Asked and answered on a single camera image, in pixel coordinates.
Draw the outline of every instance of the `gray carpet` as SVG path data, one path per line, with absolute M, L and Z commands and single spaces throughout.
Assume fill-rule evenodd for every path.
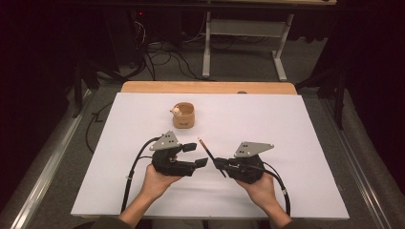
M 277 81 L 275 69 L 266 47 L 270 41 L 258 44 L 246 44 L 239 42 L 228 50 L 213 50 L 211 77 L 217 81 Z M 314 64 L 325 42 L 305 43 L 303 40 L 288 41 L 282 60 L 288 77 L 292 83 L 300 82 L 310 76 Z M 226 43 L 217 42 L 215 47 L 226 47 Z M 162 54 L 154 47 L 150 53 L 155 64 L 155 77 L 157 80 L 196 80 L 193 74 L 187 70 L 186 63 L 175 52 L 172 56 Z M 187 60 L 190 70 L 196 76 L 202 72 L 203 47 L 184 46 L 178 50 Z M 122 68 L 122 73 L 129 70 Z M 133 77 L 133 80 L 151 80 L 151 73 L 145 70 Z M 99 111 L 103 106 L 113 101 L 115 94 L 119 92 L 120 85 L 111 81 L 101 81 L 100 89 L 95 92 L 90 106 L 84 111 L 83 118 L 75 131 L 75 135 L 66 151 L 66 154 L 58 168 L 53 182 L 44 196 L 39 208 L 28 228 L 74 228 L 75 226 L 90 221 L 70 215 L 75 197 L 80 188 L 82 179 L 92 158 L 92 154 L 86 146 L 86 131 L 93 118 L 92 113 Z M 323 105 L 325 101 L 317 98 L 314 90 L 302 92 L 310 119 L 318 135 L 325 156 L 332 170 L 336 184 L 340 187 L 342 198 L 348 208 L 350 219 L 348 220 L 314 220 L 323 228 L 379 228 L 364 201 L 358 184 L 352 174 L 352 168 L 345 156 L 345 149 L 339 140 L 339 136 L 330 122 L 328 111 Z M 389 176 L 386 168 L 379 159 L 373 145 L 367 138 L 364 128 L 358 119 L 355 108 L 351 104 L 350 97 L 345 98 L 344 109 L 344 134 L 347 136 L 356 156 L 362 162 L 362 168 L 366 176 L 371 179 L 372 187 L 378 195 L 384 211 L 392 228 L 405 228 L 403 214 L 405 213 L 403 196 L 398 193 L 393 179 Z M 99 119 L 106 120 L 110 107 L 105 109 Z M 91 148 L 95 148 L 102 132 L 103 122 L 95 122 L 89 129 L 88 139 Z M 21 209 L 30 187 L 38 178 L 41 168 L 45 165 L 49 154 L 44 150 L 32 165 L 32 173 L 23 180 L 11 203 L 0 217 L 1 228 L 10 228 L 11 224 Z

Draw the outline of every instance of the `forearm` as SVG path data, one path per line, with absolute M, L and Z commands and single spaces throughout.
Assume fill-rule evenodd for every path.
M 135 228 L 154 201 L 154 199 L 139 194 L 118 218 L 129 224 L 131 228 Z
M 291 218 L 286 214 L 283 208 L 279 204 L 270 205 L 268 207 L 261 207 L 268 218 L 274 222 L 277 228 L 283 228 L 291 222 Z

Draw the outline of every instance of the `white paper sheet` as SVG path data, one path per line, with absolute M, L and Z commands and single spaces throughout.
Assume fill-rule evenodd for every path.
M 194 104 L 192 129 L 176 129 L 169 110 L 179 102 Z M 275 94 L 117 94 L 96 152 L 77 195 L 73 215 L 118 215 L 126 176 L 142 145 L 173 131 L 196 151 L 178 160 L 207 157 L 200 137 L 214 157 L 233 157 L 242 141 L 274 144 L 260 154 L 280 174 L 291 202 L 291 216 L 347 219 L 345 204 L 313 130 L 300 95 Z M 153 152 L 147 147 L 143 156 Z M 136 167 L 128 204 L 138 193 L 149 158 Z M 285 201 L 276 184 L 276 196 Z M 151 218 L 265 219 L 245 190 L 224 178 L 211 160 L 192 177 L 173 184 L 146 212 Z

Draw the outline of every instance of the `metal rail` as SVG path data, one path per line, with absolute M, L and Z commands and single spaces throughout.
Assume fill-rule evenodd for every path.
M 333 128 L 336 131 L 340 142 L 345 151 L 346 160 L 351 165 L 351 170 L 353 177 L 360 189 L 360 193 L 363 196 L 363 199 L 369 208 L 370 214 L 375 222 L 375 225 L 379 229 L 391 229 L 391 224 L 389 223 L 377 196 L 373 190 L 372 185 L 369 183 L 366 175 L 363 172 L 363 169 L 358 162 L 352 147 L 349 144 L 349 141 L 346 139 L 345 133 L 339 129 L 336 122 L 333 118 L 333 110 L 331 104 L 328 102 L 327 99 L 320 99 L 322 107 L 325 109 L 326 113 L 328 114 L 328 118 L 330 122 L 333 124 Z
M 90 90 L 83 96 L 85 98 L 84 108 L 88 106 L 93 95 L 90 93 Z M 11 229 L 23 229 L 27 228 L 33 215 L 35 214 L 36 209 L 41 203 L 43 197 L 48 191 L 49 186 L 53 180 L 54 175 L 56 174 L 57 168 L 62 161 L 63 156 L 65 155 L 66 149 L 69 146 L 69 143 L 72 137 L 75 134 L 75 130 L 80 123 L 82 114 L 79 114 L 77 118 L 73 119 L 69 124 L 69 129 L 67 130 L 63 139 L 61 139 L 60 144 L 53 150 L 53 153 L 48 160 L 44 170 L 33 186 L 30 195 L 25 201 L 23 207 L 18 213 L 17 217 L 14 220 L 14 223 L 11 226 Z

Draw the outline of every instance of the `silver metal plate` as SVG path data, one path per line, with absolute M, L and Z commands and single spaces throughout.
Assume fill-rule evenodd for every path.
M 243 141 L 235 152 L 235 157 L 251 157 L 260 154 L 261 152 L 273 149 L 274 145 L 267 143 L 257 143 Z
M 149 148 L 149 150 L 151 151 L 165 150 L 179 146 L 180 143 L 177 140 L 175 134 L 172 131 L 169 131 L 166 134 L 162 135 L 161 138 Z

